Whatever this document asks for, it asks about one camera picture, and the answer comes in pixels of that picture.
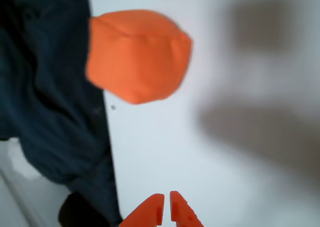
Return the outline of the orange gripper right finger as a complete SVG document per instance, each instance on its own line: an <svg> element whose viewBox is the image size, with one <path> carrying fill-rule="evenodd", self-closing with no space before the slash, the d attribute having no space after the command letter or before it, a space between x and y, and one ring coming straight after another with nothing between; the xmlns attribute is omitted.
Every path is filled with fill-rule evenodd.
<svg viewBox="0 0 320 227"><path fill-rule="evenodd" d="M204 227L188 202L178 191L170 192L171 221L177 227Z"/></svg>

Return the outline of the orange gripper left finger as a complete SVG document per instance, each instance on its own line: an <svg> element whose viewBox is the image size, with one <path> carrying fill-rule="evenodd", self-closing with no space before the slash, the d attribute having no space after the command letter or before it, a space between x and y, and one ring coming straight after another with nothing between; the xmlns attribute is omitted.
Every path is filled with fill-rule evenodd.
<svg viewBox="0 0 320 227"><path fill-rule="evenodd" d="M165 196L155 193L143 201L119 225L120 227L157 227L163 222Z"/></svg>

